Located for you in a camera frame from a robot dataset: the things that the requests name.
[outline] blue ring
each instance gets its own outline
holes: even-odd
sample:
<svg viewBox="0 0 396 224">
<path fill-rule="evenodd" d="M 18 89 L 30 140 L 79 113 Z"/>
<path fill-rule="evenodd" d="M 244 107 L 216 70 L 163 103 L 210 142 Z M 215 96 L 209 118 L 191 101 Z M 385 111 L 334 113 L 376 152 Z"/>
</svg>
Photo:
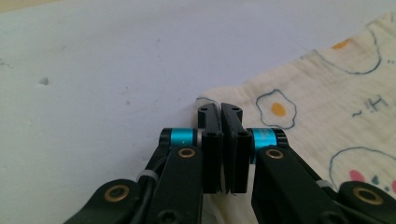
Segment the blue ring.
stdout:
<svg viewBox="0 0 396 224">
<path fill-rule="evenodd" d="M 171 132 L 171 146 L 192 146 L 194 131 L 192 128 L 174 128 Z"/>
<path fill-rule="evenodd" d="M 254 160 L 252 164 L 256 164 L 256 153 L 262 147 L 276 146 L 276 135 L 273 129 L 270 128 L 252 128 L 254 139 Z"/>
</svg>

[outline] patterned cloth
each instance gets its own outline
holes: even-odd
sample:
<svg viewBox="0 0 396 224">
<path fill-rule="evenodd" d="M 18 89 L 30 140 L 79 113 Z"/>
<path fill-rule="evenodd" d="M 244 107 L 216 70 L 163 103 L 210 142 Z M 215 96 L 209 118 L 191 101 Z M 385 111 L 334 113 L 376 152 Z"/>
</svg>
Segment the patterned cloth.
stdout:
<svg viewBox="0 0 396 224">
<path fill-rule="evenodd" d="M 359 180 L 396 197 L 396 13 L 239 86 L 205 91 L 195 106 L 213 102 L 241 107 L 245 128 L 283 129 L 335 189 Z M 257 222 L 253 176 L 251 166 L 248 194 L 207 196 L 218 223 Z"/>
</svg>

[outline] black cable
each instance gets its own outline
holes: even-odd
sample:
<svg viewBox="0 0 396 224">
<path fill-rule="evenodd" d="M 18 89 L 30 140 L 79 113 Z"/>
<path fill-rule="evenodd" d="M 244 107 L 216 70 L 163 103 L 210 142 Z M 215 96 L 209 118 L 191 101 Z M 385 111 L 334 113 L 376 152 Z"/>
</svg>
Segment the black cable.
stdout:
<svg viewBox="0 0 396 224">
<path fill-rule="evenodd" d="M 158 160 L 155 163 L 154 167 L 152 168 L 152 171 L 158 174 L 159 171 L 163 168 L 165 162 L 166 162 L 166 158 L 162 158 Z M 142 185 L 142 189 L 144 191 L 141 193 L 141 204 L 137 207 L 136 211 L 134 212 L 134 217 L 132 218 L 130 224 L 141 224 L 145 221 L 146 214 L 149 209 L 149 203 L 151 202 L 156 187 L 154 178 L 150 176 L 141 176 L 139 182 L 144 183 Z"/>
</svg>

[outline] cartoon egg drawing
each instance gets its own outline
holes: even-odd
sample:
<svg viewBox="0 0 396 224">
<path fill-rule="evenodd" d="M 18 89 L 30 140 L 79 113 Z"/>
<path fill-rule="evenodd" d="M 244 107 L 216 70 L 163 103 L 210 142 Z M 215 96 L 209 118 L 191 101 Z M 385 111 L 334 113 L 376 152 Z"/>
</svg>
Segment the cartoon egg drawing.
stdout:
<svg viewBox="0 0 396 224">
<path fill-rule="evenodd" d="M 328 65 L 350 75 L 370 74 L 382 61 L 375 33 L 368 29 L 316 53 Z"/>
<path fill-rule="evenodd" d="M 257 98 L 262 123 L 269 127 L 290 129 L 294 127 L 297 106 L 280 90 L 273 90 Z"/>
<path fill-rule="evenodd" d="M 339 151 L 330 161 L 330 178 L 339 188 L 346 181 L 371 184 L 396 197 L 396 158 L 368 147 L 350 147 Z"/>
</svg>

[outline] white surface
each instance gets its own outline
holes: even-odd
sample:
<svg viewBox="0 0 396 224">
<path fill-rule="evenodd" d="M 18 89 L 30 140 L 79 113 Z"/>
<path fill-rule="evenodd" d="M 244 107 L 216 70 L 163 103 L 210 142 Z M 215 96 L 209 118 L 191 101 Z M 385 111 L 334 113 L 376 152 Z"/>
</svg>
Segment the white surface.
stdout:
<svg viewBox="0 0 396 224">
<path fill-rule="evenodd" d="M 0 223 L 133 178 L 207 89 L 332 46 L 391 1 L 62 0 L 0 14 Z M 42 84 L 45 78 L 48 85 Z"/>
</svg>

